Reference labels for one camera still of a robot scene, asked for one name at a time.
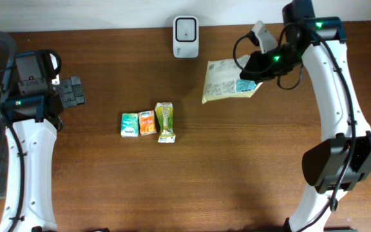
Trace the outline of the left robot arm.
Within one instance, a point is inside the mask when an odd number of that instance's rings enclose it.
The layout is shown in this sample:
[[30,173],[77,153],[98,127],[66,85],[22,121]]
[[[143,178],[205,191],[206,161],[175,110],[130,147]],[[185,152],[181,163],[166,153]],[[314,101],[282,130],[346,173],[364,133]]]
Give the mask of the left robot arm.
[[52,159],[60,114],[86,103],[81,79],[60,80],[62,59],[54,50],[17,53],[19,74],[0,103],[8,143],[8,180],[0,231],[56,231]]

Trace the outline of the green yellow snack packet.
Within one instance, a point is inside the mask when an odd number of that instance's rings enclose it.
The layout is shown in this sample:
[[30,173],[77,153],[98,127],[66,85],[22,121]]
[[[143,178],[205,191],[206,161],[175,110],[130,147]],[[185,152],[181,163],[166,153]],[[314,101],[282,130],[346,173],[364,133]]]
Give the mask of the green yellow snack packet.
[[175,143],[176,135],[173,131],[173,104],[158,102],[155,106],[157,121],[160,126],[159,143]]

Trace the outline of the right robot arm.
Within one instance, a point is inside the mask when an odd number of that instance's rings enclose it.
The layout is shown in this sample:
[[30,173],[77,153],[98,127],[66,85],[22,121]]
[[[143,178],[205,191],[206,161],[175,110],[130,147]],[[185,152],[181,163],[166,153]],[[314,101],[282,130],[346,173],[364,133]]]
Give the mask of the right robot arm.
[[321,142],[303,155],[307,185],[283,230],[323,231],[339,201],[371,173],[371,127],[350,77],[341,19],[317,17],[310,0],[293,0],[282,15],[279,37],[261,21],[247,33],[258,50],[240,66],[240,77],[262,83],[280,80],[295,67],[308,72],[318,104]]

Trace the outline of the orange tissue pack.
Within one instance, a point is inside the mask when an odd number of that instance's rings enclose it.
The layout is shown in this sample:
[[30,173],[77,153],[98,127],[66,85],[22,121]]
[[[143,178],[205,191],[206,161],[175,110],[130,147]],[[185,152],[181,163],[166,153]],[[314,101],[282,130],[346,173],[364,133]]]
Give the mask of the orange tissue pack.
[[157,132],[155,127],[155,113],[153,110],[143,111],[138,114],[140,134],[151,135]]

